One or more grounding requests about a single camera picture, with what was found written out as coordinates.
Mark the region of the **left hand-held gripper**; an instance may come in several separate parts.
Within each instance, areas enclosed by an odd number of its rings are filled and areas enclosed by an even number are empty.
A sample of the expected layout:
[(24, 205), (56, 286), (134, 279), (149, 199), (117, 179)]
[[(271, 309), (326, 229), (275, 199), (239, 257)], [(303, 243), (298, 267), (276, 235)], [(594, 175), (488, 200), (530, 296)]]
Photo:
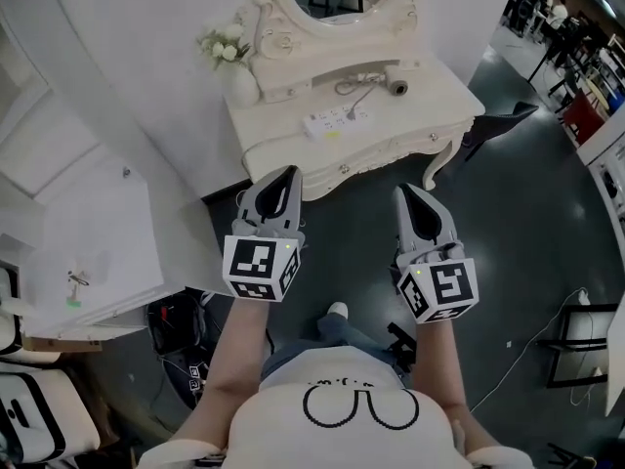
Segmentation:
[(281, 302), (299, 272), (303, 174), (295, 165), (271, 171), (241, 198), (225, 237), (223, 280), (240, 299)]

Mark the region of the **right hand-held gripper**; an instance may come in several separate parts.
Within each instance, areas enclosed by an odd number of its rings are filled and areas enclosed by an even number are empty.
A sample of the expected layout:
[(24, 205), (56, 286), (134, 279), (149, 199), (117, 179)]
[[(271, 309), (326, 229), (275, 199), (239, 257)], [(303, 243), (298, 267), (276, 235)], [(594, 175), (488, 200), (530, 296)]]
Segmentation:
[(450, 212), (411, 184), (395, 188), (394, 203), (399, 249), (391, 273), (399, 301), (418, 323), (459, 318), (478, 303), (478, 282)]

